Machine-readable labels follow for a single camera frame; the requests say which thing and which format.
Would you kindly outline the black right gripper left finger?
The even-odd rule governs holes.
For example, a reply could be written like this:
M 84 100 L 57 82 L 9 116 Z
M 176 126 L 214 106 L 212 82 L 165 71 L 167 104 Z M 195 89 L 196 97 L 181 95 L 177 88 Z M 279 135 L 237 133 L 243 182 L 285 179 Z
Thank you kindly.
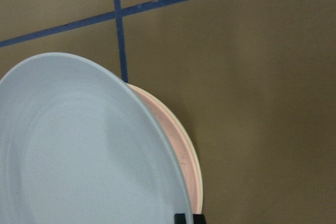
M 175 214 L 174 223 L 175 224 L 185 224 L 185 214 Z

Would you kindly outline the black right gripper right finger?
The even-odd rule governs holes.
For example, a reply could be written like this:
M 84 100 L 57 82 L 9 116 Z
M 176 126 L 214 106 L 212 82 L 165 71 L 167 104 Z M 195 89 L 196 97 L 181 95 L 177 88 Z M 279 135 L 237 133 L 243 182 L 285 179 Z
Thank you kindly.
M 203 214 L 193 214 L 193 224 L 207 224 Z

